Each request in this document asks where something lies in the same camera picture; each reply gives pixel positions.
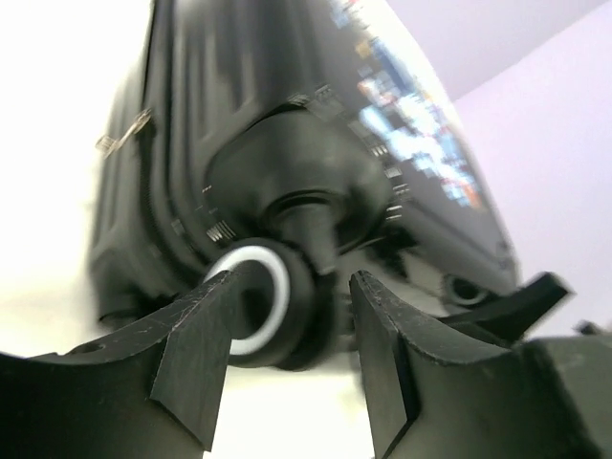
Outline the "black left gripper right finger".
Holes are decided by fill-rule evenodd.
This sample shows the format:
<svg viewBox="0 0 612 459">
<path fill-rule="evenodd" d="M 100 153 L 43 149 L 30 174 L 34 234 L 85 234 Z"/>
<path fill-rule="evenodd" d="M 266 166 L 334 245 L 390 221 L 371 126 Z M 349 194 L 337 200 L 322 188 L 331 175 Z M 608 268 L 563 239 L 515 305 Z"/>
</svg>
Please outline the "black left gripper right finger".
<svg viewBox="0 0 612 459">
<path fill-rule="evenodd" d="M 607 458 L 611 337 L 484 342 L 367 272 L 350 291 L 378 458 Z"/>
</svg>

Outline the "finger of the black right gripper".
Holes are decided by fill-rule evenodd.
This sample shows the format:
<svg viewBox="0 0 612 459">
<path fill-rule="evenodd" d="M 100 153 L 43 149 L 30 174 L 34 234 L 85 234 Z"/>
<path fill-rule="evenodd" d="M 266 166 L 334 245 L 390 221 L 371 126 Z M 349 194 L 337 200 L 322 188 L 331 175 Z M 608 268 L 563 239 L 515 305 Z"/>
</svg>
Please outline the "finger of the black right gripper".
<svg viewBox="0 0 612 459">
<path fill-rule="evenodd" d="M 573 293 L 558 275 L 545 272 L 511 295 L 439 320 L 484 342 L 519 342 L 538 321 Z"/>
</svg>

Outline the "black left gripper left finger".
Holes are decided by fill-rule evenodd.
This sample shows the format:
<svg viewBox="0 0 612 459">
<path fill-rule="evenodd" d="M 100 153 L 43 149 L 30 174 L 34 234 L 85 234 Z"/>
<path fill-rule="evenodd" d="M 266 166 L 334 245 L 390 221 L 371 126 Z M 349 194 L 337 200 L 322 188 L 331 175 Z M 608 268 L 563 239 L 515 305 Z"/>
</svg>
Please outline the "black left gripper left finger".
<svg viewBox="0 0 612 459">
<path fill-rule="evenodd" d="M 238 273 L 71 352 L 1 358 L 5 458 L 199 458 L 213 444 Z"/>
</svg>

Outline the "black space-print kids suitcase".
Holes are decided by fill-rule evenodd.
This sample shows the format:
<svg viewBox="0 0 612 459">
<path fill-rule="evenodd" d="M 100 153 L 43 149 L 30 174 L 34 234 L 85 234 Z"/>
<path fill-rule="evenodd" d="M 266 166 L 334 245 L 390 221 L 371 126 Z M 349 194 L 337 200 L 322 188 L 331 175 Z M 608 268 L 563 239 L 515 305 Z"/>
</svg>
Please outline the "black space-print kids suitcase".
<svg viewBox="0 0 612 459">
<path fill-rule="evenodd" d="M 352 272 L 460 310 L 513 292 L 459 117 L 385 1 L 155 1 L 105 135 L 89 270 L 120 326 L 237 267 L 229 361 L 310 368 Z"/>
</svg>

